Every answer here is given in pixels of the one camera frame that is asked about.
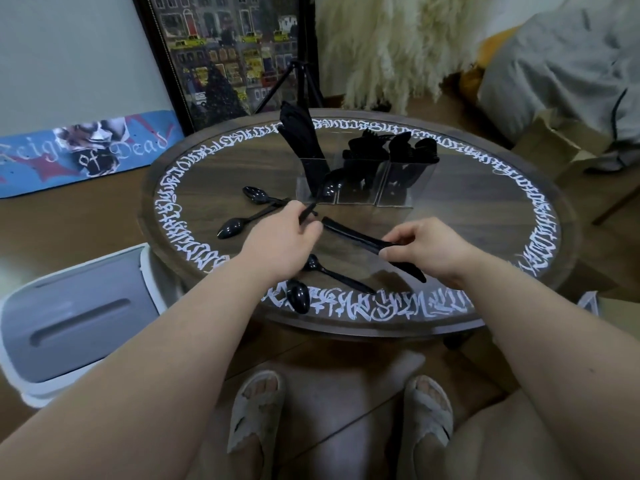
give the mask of picture frame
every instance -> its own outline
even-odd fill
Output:
[[[317,67],[308,0],[133,1],[185,136],[254,113],[300,43]],[[294,72],[264,110],[297,95]]]

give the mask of person's right hand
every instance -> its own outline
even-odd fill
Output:
[[[436,217],[400,224],[382,239],[399,244],[381,250],[382,259],[411,262],[455,289],[462,289],[466,270],[483,254]]]

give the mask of slipper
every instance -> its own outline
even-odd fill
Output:
[[[426,378],[429,385],[443,396],[447,408],[443,409],[434,398],[416,388],[418,379]],[[404,388],[404,419],[402,444],[398,457],[396,478],[418,480],[413,462],[413,450],[426,435],[434,435],[443,446],[449,443],[453,434],[453,409],[442,387],[427,376],[409,380]]]
[[[247,399],[243,393],[249,384],[261,379],[275,377],[278,389],[273,392],[263,392]],[[254,434],[260,440],[262,448],[262,475],[260,480],[270,480],[273,469],[273,450],[276,444],[276,433],[280,423],[280,414],[284,404],[284,379],[274,371],[259,371],[245,380],[236,394],[234,407],[231,412],[231,427],[227,453],[231,453],[243,439]]]

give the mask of white fur rug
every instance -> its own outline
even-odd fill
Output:
[[[473,63],[489,0],[316,0],[322,71],[348,68],[344,107],[378,100],[404,114],[411,96]]]

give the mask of black tripod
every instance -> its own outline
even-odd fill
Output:
[[[298,106],[305,108],[309,106],[324,107],[324,97],[318,87],[317,74],[314,74],[315,71],[312,70],[313,67],[310,68],[309,62],[305,60],[307,55],[309,55],[311,59],[317,60],[317,39],[314,27],[316,7],[313,3],[310,3],[310,0],[298,0],[298,3],[300,7],[300,16],[298,17],[298,57],[288,63],[287,70],[278,78],[276,84],[269,90],[254,114],[264,109],[294,69],[296,71],[296,80],[298,81]],[[308,104],[305,81],[308,87]]]

